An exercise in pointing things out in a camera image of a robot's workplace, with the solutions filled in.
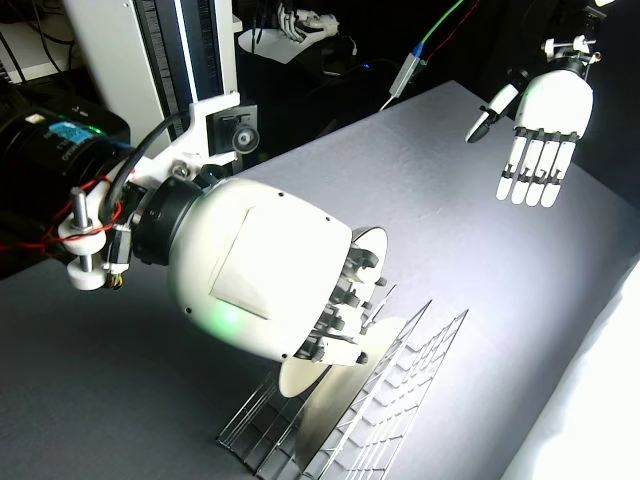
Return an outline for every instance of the gray tabletop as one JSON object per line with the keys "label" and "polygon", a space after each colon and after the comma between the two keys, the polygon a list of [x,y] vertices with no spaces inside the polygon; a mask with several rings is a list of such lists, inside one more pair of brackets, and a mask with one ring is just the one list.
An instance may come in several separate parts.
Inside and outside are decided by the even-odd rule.
{"label": "gray tabletop", "polygon": [[[640,250],[640,216],[577,167],[553,209],[497,201],[511,125],[464,144],[479,105],[448,83],[244,174],[384,226],[387,314],[470,309],[392,479],[499,478]],[[45,262],[0,283],[3,476],[245,477],[212,438],[270,365],[188,324],[165,281],[136,264],[81,293]]]}

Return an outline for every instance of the green wire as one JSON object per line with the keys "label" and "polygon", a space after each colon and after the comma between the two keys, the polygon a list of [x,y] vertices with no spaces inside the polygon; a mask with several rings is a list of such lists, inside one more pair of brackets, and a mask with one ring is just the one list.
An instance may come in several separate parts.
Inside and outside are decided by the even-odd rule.
{"label": "green wire", "polygon": [[447,10],[447,12],[442,17],[440,17],[440,20],[438,20],[436,24],[433,27],[431,27],[431,30],[429,30],[427,34],[424,36],[424,38],[422,39],[421,43],[423,45],[427,42],[427,40],[429,40],[429,37],[433,34],[433,32],[436,31],[436,29],[440,26],[440,24],[444,22],[447,19],[447,17],[455,11],[456,8],[462,5],[462,2],[464,2],[464,0],[458,0],[449,10]]}

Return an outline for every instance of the wire rack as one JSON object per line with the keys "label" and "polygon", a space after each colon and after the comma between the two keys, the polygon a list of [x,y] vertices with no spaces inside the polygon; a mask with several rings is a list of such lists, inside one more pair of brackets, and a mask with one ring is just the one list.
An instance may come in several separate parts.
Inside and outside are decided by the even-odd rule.
{"label": "wire rack", "polygon": [[384,479],[468,312],[421,342],[416,327],[429,304],[407,322],[309,465],[298,465],[293,452],[313,389],[284,398],[277,372],[253,392],[218,443],[262,480]]}

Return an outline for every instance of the blue label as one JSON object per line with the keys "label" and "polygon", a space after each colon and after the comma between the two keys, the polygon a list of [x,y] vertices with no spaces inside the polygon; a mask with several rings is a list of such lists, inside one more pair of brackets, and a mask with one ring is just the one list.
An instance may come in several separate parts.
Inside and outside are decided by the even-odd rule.
{"label": "blue label", "polygon": [[69,140],[76,145],[86,142],[91,137],[95,137],[96,134],[85,130],[78,125],[71,122],[58,122],[49,125],[49,131],[55,133],[57,136]]}

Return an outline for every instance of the green light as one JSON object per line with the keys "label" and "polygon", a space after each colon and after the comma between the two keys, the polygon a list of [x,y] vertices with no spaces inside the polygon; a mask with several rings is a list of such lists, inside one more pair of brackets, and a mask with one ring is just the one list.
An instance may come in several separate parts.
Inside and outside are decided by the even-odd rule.
{"label": "green light", "polygon": [[91,130],[92,132],[97,133],[98,135],[106,135],[106,133],[104,133],[102,130],[100,130],[98,127],[94,127],[93,125],[87,125],[87,128],[89,130]]}
{"label": "green light", "polygon": [[224,341],[233,340],[241,329],[242,310],[225,302],[218,302],[208,318],[203,319],[202,327],[214,337]]}

